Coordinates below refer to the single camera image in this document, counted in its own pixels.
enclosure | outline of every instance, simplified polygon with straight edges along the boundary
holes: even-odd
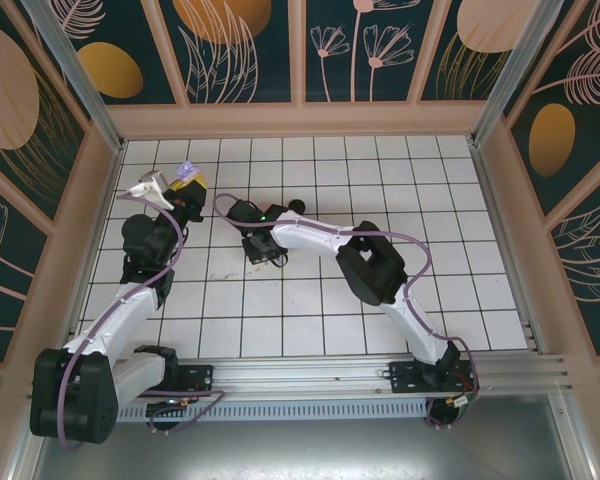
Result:
[[[113,298],[125,219],[156,217],[116,197],[186,160],[203,221],[123,357],[173,347],[213,365],[227,397],[177,442],[143,437],[133,403],[119,457],[72,456],[29,432],[35,359]],[[426,397],[380,374],[413,358],[403,333],[333,259],[252,265],[219,193],[424,241],[433,265],[414,293],[475,354],[472,418],[451,436],[420,418],[401,431],[391,419],[424,416]],[[392,244],[415,275],[424,253]],[[366,431],[375,446],[354,440]],[[280,463],[247,462],[236,435]],[[169,442],[198,453],[178,463]],[[0,0],[0,478],[94,462],[120,478],[448,478],[421,450],[400,458],[418,442],[467,478],[600,478],[600,0]],[[242,473],[214,469],[223,446]],[[137,472],[119,470],[134,455]]]

white tile floor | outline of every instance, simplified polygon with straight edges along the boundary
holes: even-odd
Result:
[[[185,159],[200,166],[209,185],[206,218],[191,226],[165,307],[127,353],[142,343],[175,347],[181,358],[408,351],[393,323],[353,296],[334,260],[291,252],[283,269],[245,262],[238,232],[212,215],[212,198],[221,191],[264,206],[299,198],[307,215],[321,221],[366,219],[426,240],[433,269],[414,289],[434,324],[475,350],[528,348],[464,137],[135,141],[118,190],[154,167],[172,180]],[[225,211],[230,206],[220,204]],[[143,211],[113,201],[81,328],[116,291],[124,256],[120,228]],[[414,274],[423,253],[395,244]]]

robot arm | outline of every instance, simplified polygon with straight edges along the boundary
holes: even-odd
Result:
[[[206,185],[202,175],[188,162],[179,170],[180,179],[171,185],[167,185],[160,172],[149,172],[129,193],[170,210],[180,230],[186,231],[188,222],[202,221],[200,212],[205,204]],[[46,349],[36,360],[30,418],[34,435],[58,436],[61,378],[85,340],[88,344],[82,347],[71,372],[64,402],[68,439],[101,443],[111,433],[119,407],[150,388],[183,388],[173,349],[143,346],[128,360],[116,363],[140,325],[169,295],[173,270],[153,283],[138,287],[150,282],[170,263],[178,232],[162,214],[155,220],[147,215],[134,215],[125,221],[122,236],[125,251],[122,278],[105,313],[62,349]],[[134,289],[137,291],[131,297],[120,302]],[[93,332],[96,324],[100,324],[99,328]]]
[[[243,236],[243,247],[252,263],[275,261],[294,249],[335,258],[356,297],[379,307],[403,332],[423,381],[433,389],[444,384],[460,353],[453,342],[436,338],[431,333],[436,331],[435,326],[411,289],[407,292],[405,288],[407,274],[404,272],[404,260],[385,236],[346,234],[351,230],[378,231],[373,223],[364,221],[358,227],[328,225],[304,218],[280,205],[271,205],[262,212],[252,203],[242,200],[231,207],[227,218],[245,223],[285,221],[285,224],[273,227],[238,227]],[[407,299],[428,330],[414,317]]]

white grid mat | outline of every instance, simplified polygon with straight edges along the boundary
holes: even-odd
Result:
[[[180,358],[408,351],[393,323],[353,296],[335,260],[291,251],[283,269],[246,262],[239,233],[212,215],[219,192],[265,207],[298,198],[310,218],[339,225],[369,220],[426,240],[433,269],[414,289],[433,323],[472,350],[528,348],[464,137],[134,141],[117,188],[134,185],[153,168],[172,180],[185,159],[200,166],[208,183],[206,218],[190,226],[164,308],[143,324],[125,354],[141,344],[174,347]],[[125,218],[143,211],[134,202],[113,201],[81,329],[118,288],[120,229]],[[407,273],[416,273],[424,254],[395,243]]]

purple cable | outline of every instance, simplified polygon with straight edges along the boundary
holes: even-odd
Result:
[[[441,335],[437,332],[434,332],[431,328],[429,328],[429,326],[425,323],[425,321],[420,318],[420,315],[418,315],[418,312],[416,312],[414,306],[411,304],[411,301],[409,300],[409,295],[408,295],[409,289],[416,281],[418,281],[426,273],[427,270],[429,270],[429,267],[431,267],[431,265],[433,263],[433,259],[431,258],[431,252],[429,251],[429,249],[423,242],[421,242],[420,240],[418,240],[415,237],[406,235],[404,233],[382,232],[382,231],[375,231],[375,230],[370,231],[370,232],[363,232],[363,231],[358,231],[358,230],[338,230],[335,228],[325,227],[322,225],[317,225],[315,223],[306,222],[306,221],[303,221],[302,219],[299,219],[299,220],[277,220],[274,222],[261,222],[261,223],[238,222],[236,220],[232,220],[232,219],[228,218],[218,208],[218,204],[217,204],[218,199],[222,198],[222,197],[231,198],[232,200],[235,200],[235,201],[238,201],[239,199],[238,199],[238,197],[236,197],[235,195],[232,195],[230,193],[219,193],[213,199],[213,211],[220,218],[222,218],[226,222],[228,222],[231,225],[234,225],[236,227],[253,228],[253,227],[275,227],[276,225],[302,225],[305,227],[313,228],[315,230],[320,230],[322,232],[331,233],[331,234],[335,234],[335,235],[342,235],[342,236],[396,237],[396,238],[400,238],[402,240],[406,240],[406,241],[413,243],[413,244],[417,245],[418,247],[420,247],[420,249],[425,253],[425,255],[427,257],[427,261],[425,262],[424,267],[422,267],[418,273],[416,273],[413,277],[411,277],[411,279],[407,281],[407,284],[404,287],[404,298],[407,303],[407,308],[409,309],[411,314],[415,317],[415,319],[418,321],[420,326],[422,328],[424,328],[424,330],[429,335],[432,335],[433,337],[435,337],[439,340],[444,340],[447,342],[449,342],[449,341],[460,342],[460,344],[464,347],[465,351],[467,352],[467,356],[469,357],[469,363],[471,364],[471,370],[473,372],[473,388],[476,391],[478,391],[478,389],[480,388],[480,383],[478,382],[478,372],[476,370],[476,365],[475,365],[475,362],[473,359],[473,355],[471,354],[471,350],[469,350],[469,346],[467,345],[467,343],[458,336],[448,337],[446,335]],[[428,408],[427,416],[429,415],[430,412],[431,412],[431,408]]]
[[[116,198],[121,199],[121,200],[132,200],[135,202],[144,203],[146,205],[149,205],[151,208],[155,209],[158,213],[161,213],[162,215],[164,215],[165,218],[167,220],[169,220],[169,222],[173,225],[173,227],[176,230],[176,234],[178,235],[178,247],[176,249],[175,254],[173,255],[173,258],[171,259],[171,262],[169,263],[169,265],[167,265],[164,268],[164,270],[157,273],[156,275],[151,277],[146,282],[129,290],[122,297],[120,297],[120,299],[118,299],[117,302],[115,302],[113,305],[111,305],[107,309],[106,312],[104,312],[104,314],[100,317],[100,319],[93,325],[93,327],[87,334],[87,337],[82,341],[80,346],[77,348],[76,352],[73,354],[73,356],[69,360],[69,363],[67,364],[67,368],[65,369],[64,374],[62,375],[62,381],[60,382],[60,390],[58,392],[58,413],[57,413],[57,417],[56,417],[57,418],[57,420],[56,420],[57,429],[58,429],[58,440],[60,441],[60,445],[62,445],[62,448],[64,448],[65,450],[67,450],[69,452],[74,452],[81,445],[80,443],[77,445],[70,445],[67,440],[65,430],[64,430],[64,402],[65,402],[65,397],[67,395],[67,386],[69,385],[69,379],[71,377],[71,372],[73,371],[73,369],[76,365],[76,362],[80,358],[80,355],[82,354],[82,352],[84,352],[85,348],[87,348],[87,346],[90,343],[92,343],[91,341],[95,338],[95,335],[98,332],[98,330],[100,329],[100,327],[102,327],[102,325],[104,325],[104,323],[107,321],[107,319],[113,314],[113,312],[116,311],[118,306],[120,306],[121,304],[126,302],[128,299],[133,297],[136,293],[138,293],[143,288],[151,285],[156,280],[159,280],[162,277],[164,277],[167,274],[167,272],[169,272],[169,270],[173,269],[173,266],[176,264],[176,262],[180,258],[180,254],[182,253],[182,249],[184,247],[184,237],[182,235],[182,230],[180,230],[180,225],[178,225],[178,222],[176,222],[175,218],[173,218],[173,216],[170,213],[168,213],[167,210],[163,209],[162,207],[156,205],[153,202],[150,202],[149,200],[146,200],[141,197],[134,197],[128,193],[124,194],[124,195],[120,195],[119,197],[116,197]]]
[[[153,421],[155,420],[155,418],[158,415],[160,415],[162,413],[173,412],[175,410],[182,410],[182,409],[186,409],[187,407],[173,406],[173,407],[165,407],[165,408],[161,408],[160,410],[156,410],[153,413],[153,415],[151,415],[151,417],[149,418],[149,426],[151,427],[151,430],[154,434],[160,432],[162,435],[167,436],[167,435],[173,435],[174,433],[181,432],[182,430],[192,426],[200,418],[204,417],[207,414],[207,412],[209,412],[213,407],[215,407],[225,397],[226,393],[224,392],[224,390],[207,390],[204,392],[163,392],[161,390],[147,390],[143,393],[143,395],[159,396],[159,397],[187,397],[187,398],[188,397],[209,397],[211,395],[218,395],[218,398],[216,398],[213,402],[211,402],[209,405],[204,407],[191,420],[187,420],[186,422],[180,422],[178,425],[176,425],[175,427],[173,427],[170,430],[165,430],[165,431],[158,430],[156,428],[156,426],[154,425]]]

